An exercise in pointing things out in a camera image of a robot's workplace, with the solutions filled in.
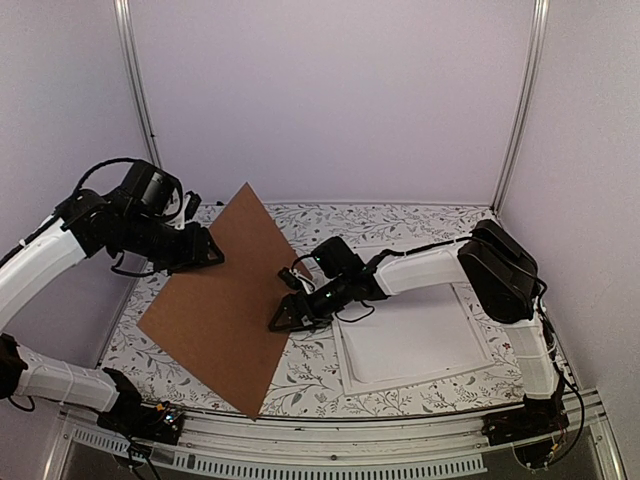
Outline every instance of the tabletop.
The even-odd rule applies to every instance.
[[[223,207],[202,206],[196,220],[210,224]],[[487,207],[426,205],[266,205],[301,255],[340,235],[351,246],[431,243],[468,233]],[[215,392],[183,369],[137,323],[168,277],[136,284],[114,330],[102,366],[125,373],[149,401],[170,400],[199,410],[235,412]],[[440,414],[494,407],[522,400],[522,376],[500,324],[482,311],[467,284],[454,286],[467,303],[489,346],[493,365],[471,373],[383,392],[348,396],[342,388],[331,328],[291,334],[262,406],[263,416],[352,418]]]

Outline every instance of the leaf pattern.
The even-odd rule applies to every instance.
[[[299,254],[324,239],[342,236],[351,246],[447,240],[493,218],[486,207],[425,205],[267,205]],[[222,207],[202,206],[196,220],[208,225]],[[116,326],[104,367],[122,371],[148,400],[170,400],[200,410],[233,407],[184,370],[137,323],[167,277],[138,281]],[[458,377],[407,388],[345,396],[330,328],[291,334],[262,407],[265,416],[314,418],[432,415],[520,401],[522,379],[508,338],[482,311],[469,285],[456,285],[487,339],[494,365]]]

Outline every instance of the floral patterned surface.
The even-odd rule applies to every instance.
[[[221,208],[201,207],[196,219],[208,225]],[[467,233],[481,219],[492,218],[487,208],[457,206],[267,205],[267,210],[300,254],[333,235],[342,236],[352,246],[441,241]],[[124,372],[148,400],[235,411],[137,328],[166,281],[166,276],[154,275],[138,282],[103,366]],[[484,314],[469,285],[455,288],[481,327],[494,360],[491,367],[412,387],[345,396],[331,328],[296,333],[289,338],[262,415],[395,417],[459,412],[521,400],[521,374],[506,334]]]

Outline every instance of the table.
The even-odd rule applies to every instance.
[[[202,206],[196,220],[208,225],[223,207]],[[452,239],[482,219],[487,207],[426,205],[267,205],[293,248],[307,253],[324,239],[342,236],[351,246]],[[235,409],[200,383],[138,328],[162,289],[161,274],[140,279],[120,318],[102,366],[124,372],[149,401],[170,400],[215,412]],[[263,404],[262,416],[301,418],[404,417],[470,411],[522,399],[521,373],[501,326],[482,311],[469,285],[456,285],[489,345],[494,364],[483,370],[417,386],[345,396],[331,329],[292,334]]]

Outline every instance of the vertical metal post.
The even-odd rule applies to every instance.
[[[140,64],[138,62],[136,44],[133,36],[129,0],[114,0],[114,5],[116,9],[116,21],[118,24],[118,32],[120,34],[124,63],[127,69],[127,75],[129,77],[129,84],[131,86],[136,111],[138,113],[140,128],[142,129],[142,135],[149,155],[149,161],[153,165],[162,168],[158,145],[156,144],[155,134],[151,124],[151,116],[149,114],[149,108],[147,106],[144,88],[142,85],[142,75],[140,73]]]
[[[527,55],[527,65],[525,69],[524,81],[522,83],[522,91],[520,92],[520,100],[516,112],[515,122],[511,130],[509,138],[509,146],[505,156],[498,185],[493,196],[491,208],[500,215],[504,201],[509,189],[509,183],[513,176],[513,170],[516,165],[520,144],[524,134],[529,106],[533,95],[533,87],[538,75],[538,65],[542,56],[542,46],[544,44],[544,33],[547,25],[547,12],[549,10],[549,0],[535,0],[535,8],[533,13],[533,24],[531,27],[531,39],[529,40],[529,53]]]

